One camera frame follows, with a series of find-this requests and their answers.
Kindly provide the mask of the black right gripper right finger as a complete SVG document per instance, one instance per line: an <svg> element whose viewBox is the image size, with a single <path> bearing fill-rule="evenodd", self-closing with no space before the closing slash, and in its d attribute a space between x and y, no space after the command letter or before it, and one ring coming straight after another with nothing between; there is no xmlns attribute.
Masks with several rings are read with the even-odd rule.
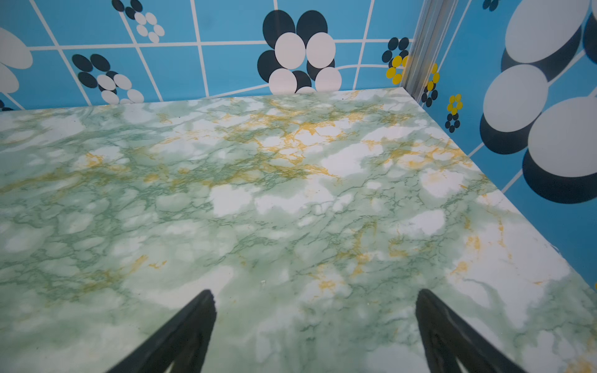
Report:
<svg viewBox="0 0 597 373"><path fill-rule="evenodd" d="M429 371L524 371L432 291L418 292L415 314Z"/></svg>

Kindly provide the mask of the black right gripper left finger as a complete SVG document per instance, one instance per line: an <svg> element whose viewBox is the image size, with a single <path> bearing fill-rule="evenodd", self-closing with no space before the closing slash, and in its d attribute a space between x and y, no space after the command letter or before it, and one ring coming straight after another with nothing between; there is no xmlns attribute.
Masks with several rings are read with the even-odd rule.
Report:
<svg viewBox="0 0 597 373"><path fill-rule="evenodd" d="M110 371L200 372L216 318L215 297L205 289Z"/></svg>

